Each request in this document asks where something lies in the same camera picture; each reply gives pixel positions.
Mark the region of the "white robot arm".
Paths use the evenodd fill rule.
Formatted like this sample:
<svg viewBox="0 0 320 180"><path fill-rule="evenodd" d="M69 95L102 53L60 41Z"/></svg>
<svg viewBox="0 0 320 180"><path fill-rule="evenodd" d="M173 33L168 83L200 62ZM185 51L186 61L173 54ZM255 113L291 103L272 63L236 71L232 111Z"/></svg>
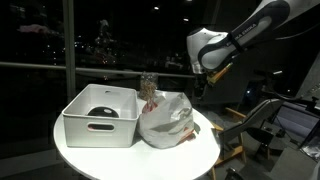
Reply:
<svg viewBox="0 0 320 180"><path fill-rule="evenodd" d="M229 32L198 28L187 38L187 51L194 74L222 70L232 57L264 32L274 30L320 4L320 0L262 0L256 10Z"/></svg>

